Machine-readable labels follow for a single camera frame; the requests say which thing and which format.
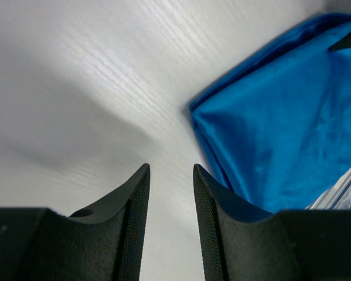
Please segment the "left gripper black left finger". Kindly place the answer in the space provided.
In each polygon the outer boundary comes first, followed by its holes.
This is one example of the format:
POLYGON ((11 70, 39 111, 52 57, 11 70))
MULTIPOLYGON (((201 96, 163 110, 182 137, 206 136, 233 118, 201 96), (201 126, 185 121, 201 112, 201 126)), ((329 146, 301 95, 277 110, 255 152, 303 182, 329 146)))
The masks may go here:
POLYGON ((0 280, 138 280, 150 166, 94 203, 63 216, 0 207, 0 280))

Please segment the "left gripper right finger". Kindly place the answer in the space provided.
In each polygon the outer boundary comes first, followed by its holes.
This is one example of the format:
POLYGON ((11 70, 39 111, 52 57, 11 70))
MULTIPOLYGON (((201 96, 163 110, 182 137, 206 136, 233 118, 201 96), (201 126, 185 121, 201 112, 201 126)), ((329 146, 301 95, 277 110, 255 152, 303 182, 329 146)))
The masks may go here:
POLYGON ((262 210, 201 165, 193 186, 206 280, 351 280, 351 210, 262 210))

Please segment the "blue cloth napkin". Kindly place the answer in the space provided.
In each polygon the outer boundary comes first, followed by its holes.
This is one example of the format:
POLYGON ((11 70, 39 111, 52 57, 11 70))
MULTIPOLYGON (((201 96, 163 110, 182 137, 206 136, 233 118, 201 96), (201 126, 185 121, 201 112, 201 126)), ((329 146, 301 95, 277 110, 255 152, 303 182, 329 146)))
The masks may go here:
POLYGON ((276 213, 304 209, 351 167, 351 14, 281 34, 190 104, 216 180, 276 213))

